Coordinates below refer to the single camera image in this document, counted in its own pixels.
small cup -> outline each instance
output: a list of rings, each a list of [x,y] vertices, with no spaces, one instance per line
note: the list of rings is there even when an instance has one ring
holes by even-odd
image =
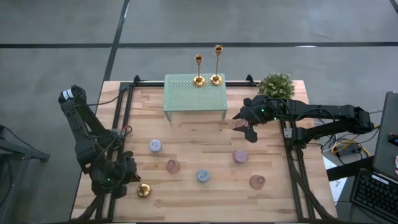
[[[197,172],[197,179],[199,182],[205,183],[209,180],[209,178],[210,178],[210,172],[208,170],[202,169]]]
[[[159,152],[160,150],[162,150],[162,143],[157,139],[152,140],[149,143],[149,150],[151,150],[152,152]]]
[[[248,159],[248,153],[246,151],[238,150],[234,153],[234,159],[237,163],[244,163]]]
[[[171,159],[171,160],[167,161],[166,169],[167,169],[167,172],[169,172],[170,174],[176,174],[180,171],[181,165],[180,165],[179,161]]]
[[[262,187],[264,186],[264,184],[266,183],[266,178],[261,176],[261,175],[253,175],[250,178],[250,186],[254,189],[254,190],[260,190],[262,189]]]

keyboard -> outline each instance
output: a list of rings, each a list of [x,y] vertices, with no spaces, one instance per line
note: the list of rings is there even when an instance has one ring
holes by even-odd
[[[398,223],[398,184],[366,169],[355,177],[350,202]]]

metal stand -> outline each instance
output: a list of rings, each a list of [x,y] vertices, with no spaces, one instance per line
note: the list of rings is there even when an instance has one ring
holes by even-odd
[[[28,147],[20,146],[14,143],[11,143],[5,140],[2,136],[0,136],[0,149],[9,153],[1,153],[0,154],[0,165],[4,167],[6,164],[9,164],[8,171],[9,175],[12,175],[12,180],[10,179],[9,191],[5,194],[6,197],[2,207],[0,208],[0,223],[10,223],[10,216],[12,210],[14,209],[16,197],[21,187],[21,182],[24,178],[25,170],[28,166],[28,161],[22,161],[21,164],[12,169],[11,160],[28,160],[28,159],[40,159],[41,162],[47,162],[50,158],[49,154],[41,152],[36,149],[31,149]]]
[[[29,157],[29,159],[40,159],[40,162],[47,162],[50,158],[50,155],[44,152],[19,146],[5,139],[0,139],[0,149],[10,152],[21,159],[27,159]]]

white paper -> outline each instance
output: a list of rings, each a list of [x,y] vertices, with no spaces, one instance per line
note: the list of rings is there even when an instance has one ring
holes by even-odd
[[[325,156],[323,156],[323,163],[325,164],[326,170],[337,166],[332,161],[328,160]],[[333,196],[334,202],[337,202],[338,199],[340,198],[341,192],[343,191],[343,187],[346,184],[346,181],[347,181],[347,177],[341,178],[340,180],[335,180],[335,181],[329,182],[331,194]]]

green mesh table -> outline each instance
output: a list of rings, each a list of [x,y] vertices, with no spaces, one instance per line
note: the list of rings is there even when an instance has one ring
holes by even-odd
[[[206,79],[205,86],[197,87],[193,78],[197,74],[166,75],[164,79],[163,112],[168,121],[172,120],[172,112],[177,111],[221,111],[225,119],[227,111],[225,76],[223,83],[213,86],[210,83],[212,74],[202,74]]]

